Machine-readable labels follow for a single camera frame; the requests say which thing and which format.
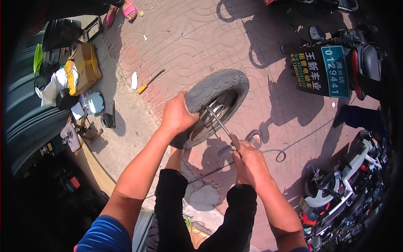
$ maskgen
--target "wire basket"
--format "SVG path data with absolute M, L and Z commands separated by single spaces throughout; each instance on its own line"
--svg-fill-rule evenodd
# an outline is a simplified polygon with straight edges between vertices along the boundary
M 44 60 L 42 59 L 36 68 L 35 79 L 33 83 L 34 88 L 37 87 L 40 91 L 44 90 L 45 87 L 49 84 L 52 74 L 58 71 L 59 68 L 59 63 L 51 65 L 44 62 Z

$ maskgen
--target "yellow screwdriver handle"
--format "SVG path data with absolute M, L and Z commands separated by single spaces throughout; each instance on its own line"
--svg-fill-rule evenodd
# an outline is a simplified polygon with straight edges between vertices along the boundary
M 137 90 L 138 94 L 141 94 L 146 88 L 148 87 L 147 84 L 143 84 L 139 90 Z

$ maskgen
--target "forearm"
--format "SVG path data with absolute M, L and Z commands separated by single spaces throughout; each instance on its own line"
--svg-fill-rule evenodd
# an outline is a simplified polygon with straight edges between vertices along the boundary
M 157 129 L 144 149 L 124 169 L 116 183 L 115 191 L 128 198 L 145 199 L 173 137 L 163 128 Z
M 281 194 L 273 178 L 266 179 L 257 194 L 262 199 L 269 223 L 275 228 L 273 234 L 276 239 L 289 233 L 302 232 L 297 213 Z

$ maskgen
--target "blue sleeve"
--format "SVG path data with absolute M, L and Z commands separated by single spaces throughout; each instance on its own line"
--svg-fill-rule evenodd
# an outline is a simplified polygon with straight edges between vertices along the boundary
M 290 252 L 310 252 L 307 248 L 294 248 Z
M 84 237 L 74 247 L 74 252 L 116 251 L 131 252 L 129 233 L 117 220 L 109 216 L 99 216 Z

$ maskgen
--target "person's left hand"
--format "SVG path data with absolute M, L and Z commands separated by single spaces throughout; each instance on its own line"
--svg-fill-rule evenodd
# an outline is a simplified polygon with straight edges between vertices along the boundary
M 180 91 L 177 96 L 169 100 L 164 107 L 161 128 L 175 137 L 199 120 L 199 113 L 191 114 L 185 101 L 186 91 Z

